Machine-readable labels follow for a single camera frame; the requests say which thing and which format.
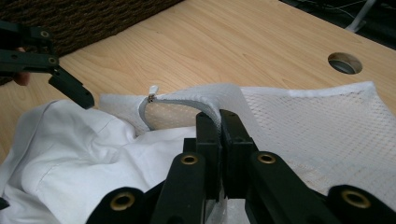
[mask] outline zipper pull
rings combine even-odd
[[[150,86],[148,90],[148,102],[151,103],[155,99],[155,94],[157,94],[159,87],[154,85]]]

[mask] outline screw hole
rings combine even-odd
[[[49,58],[49,62],[50,62],[50,63],[56,63],[56,59],[54,59],[54,58]]]
[[[111,200],[110,207],[114,211],[123,211],[134,204],[134,195],[131,192],[121,192]]]
[[[261,154],[257,158],[260,162],[266,163],[266,164],[272,164],[276,162],[276,158],[270,154]]]
[[[43,37],[49,37],[50,36],[50,34],[47,32],[47,31],[41,31],[41,36],[43,36]]]
[[[359,208],[368,208],[371,206],[370,201],[357,191],[346,189],[341,192],[341,196],[343,197],[344,201],[352,206]]]
[[[186,165],[193,165],[198,162],[198,158],[192,155],[187,155],[181,158],[181,162]]]

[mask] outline white fabric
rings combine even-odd
[[[143,96],[103,96],[101,109],[121,119],[67,102],[24,115],[17,142],[0,169],[0,180],[7,181],[3,175],[11,174],[18,165],[4,194],[17,206],[0,212],[0,222],[28,223],[26,220],[42,218],[37,219],[39,223],[81,223],[112,189],[146,190],[165,178],[171,158],[181,151],[182,139],[193,137],[194,129],[150,132],[150,125],[141,118],[145,102]],[[308,187],[327,194],[331,186],[349,184],[396,209],[396,118],[379,99],[372,82],[319,91],[241,90],[231,84],[215,84],[160,95],[155,102],[203,110],[218,128],[219,109],[231,110],[239,115],[259,149],[280,155]],[[169,108],[175,109],[179,119],[192,118],[178,116],[185,106]],[[151,134],[160,138],[158,143],[152,142]],[[169,150],[167,144],[176,144],[173,148],[177,149]],[[156,159],[155,167],[149,169],[148,158]],[[92,197],[88,202],[87,195]],[[81,207],[66,207],[81,199]],[[32,204],[35,210],[27,213],[30,216],[21,217],[21,211]],[[234,210],[243,211],[243,207]],[[246,221],[240,217],[228,218],[229,223]]]
[[[146,191],[163,181],[185,137],[195,137],[195,128],[136,137],[132,125],[102,111],[68,101],[43,105],[23,115],[1,167],[3,179],[12,177],[0,223],[85,223],[111,190]]]

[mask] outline woven basket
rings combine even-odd
[[[0,20],[42,26],[58,56],[115,35],[181,0],[0,0]],[[7,82],[9,78],[0,78]]]

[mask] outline wooden tabletop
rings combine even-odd
[[[357,75],[330,67],[335,52],[356,57]],[[276,0],[186,0],[108,39],[62,57],[61,66],[101,93],[167,93],[206,83],[321,89],[373,81],[396,114],[396,51]],[[28,87],[0,87],[0,161],[13,142],[18,117],[65,99],[34,74]]]

